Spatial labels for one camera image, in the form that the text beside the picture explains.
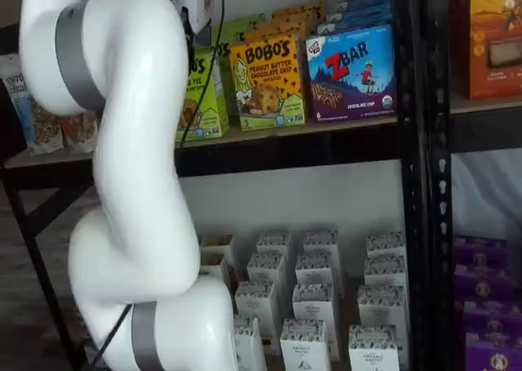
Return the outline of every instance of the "purple box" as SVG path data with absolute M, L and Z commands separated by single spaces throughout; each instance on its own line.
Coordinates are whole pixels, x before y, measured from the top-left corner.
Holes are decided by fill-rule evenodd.
M 506 270 L 509 267 L 507 242 L 500 239 L 457 235 L 453 243 L 453 262 Z
M 462 322 L 464 331 L 507 333 L 522 336 L 522 313 L 517 303 L 466 300 Z
M 456 265 L 453 290 L 456 299 L 513 300 L 513 284 L 509 272 L 491 267 Z
M 522 337 L 466 333 L 466 371 L 522 369 Z

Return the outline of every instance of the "black cable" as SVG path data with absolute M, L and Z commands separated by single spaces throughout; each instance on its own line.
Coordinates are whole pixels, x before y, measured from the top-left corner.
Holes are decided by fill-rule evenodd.
M 201 102 L 203 102 L 203 98 L 205 97 L 206 89 L 208 88 L 210 79 L 212 78 L 212 68 L 214 67 L 214 62 L 215 62 L 216 56 L 218 55 L 218 45 L 219 45 L 219 39 L 221 38 L 221 30 L 223 29 L 224 18 L 225 18 L 225 0 L 221 0 L 221 19 L 219 21 L 218 36 L 215 39 L 214 52 L 212 54 L 212 60 L 210 62 L 209 74 L 206 77 L 205 85 L 203 86 L 203 92 L 201 93 L 201 96 L 199 97 L 199 100 L 197 101 L 196 109 L 190 116 L 190 121 L 188 122 L 188 125 L 185 128 L 183 136 L 181 137 L 181 140 L 179 141 L 179 150 L 183 149 L 185 140 L 187 139 L 188 130 L 190 129 L 190 126 L 194 122 L 197 112 L 199 112 L 199 107 L 201 106 Z

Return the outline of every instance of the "green snack box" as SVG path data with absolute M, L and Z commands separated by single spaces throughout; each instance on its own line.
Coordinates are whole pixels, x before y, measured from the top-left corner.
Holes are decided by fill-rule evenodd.
M 230 68 L 230 48 L 232 45 L 243 41 L 243 34 L 255 30 L 256 24 L 260 21 L 264 21 L 264 14 L 250 15 L 245 18 L 230 20 L 223 23 L 221 38 L 219 39 L 218 44 L 219 69 L 221 70 L 228 114 L 231 115 L 237 115 L 238 111 L 236 91 L 232 79 L 232 70 Z M 218 36 L 218 29 L 218 24 L 212 26 L 212 46 L 215 44 L 216 37 Z
M 203 92 L 203 87 L 209 73 L 212 60 L 211 49 L 197 49 L 196 63 L 188 75 L 187 93 L 181 116 L 179 117 L 176 141 L 180 141 L 190 118 L 196 111 L 197 102 Z M 223 94 L 223 85 L 219 72 L 219 63 L 215 61 L 209 85 L 190 129 L 187 140 L 215 139 L 223 136 L 230 128 L 227 114 L 227 104 Z

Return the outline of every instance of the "red z logo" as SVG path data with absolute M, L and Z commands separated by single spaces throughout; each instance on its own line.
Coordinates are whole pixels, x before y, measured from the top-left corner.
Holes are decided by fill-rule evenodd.
M 325 65 L 328 68 L 332 68 L 332 79 L 339 80 L 347 76 L 350 71 L 348 66 L 341 66 L 342 53 L 335 53 L 325 60 Z

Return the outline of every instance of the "robotic arm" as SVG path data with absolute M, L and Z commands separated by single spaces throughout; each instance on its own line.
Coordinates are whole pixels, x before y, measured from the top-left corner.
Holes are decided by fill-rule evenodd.
M 188 77 L 179 13 L 197 33 L 210 0 L 23 0 L 20 56 L 33 97 L 59 116 L 104 110 L 93 159 L 102 206 L 69 246 L 69 277 L 119 370 L 236 370 L 227 287 L 197 278 L 197 236 L 174 167 Z

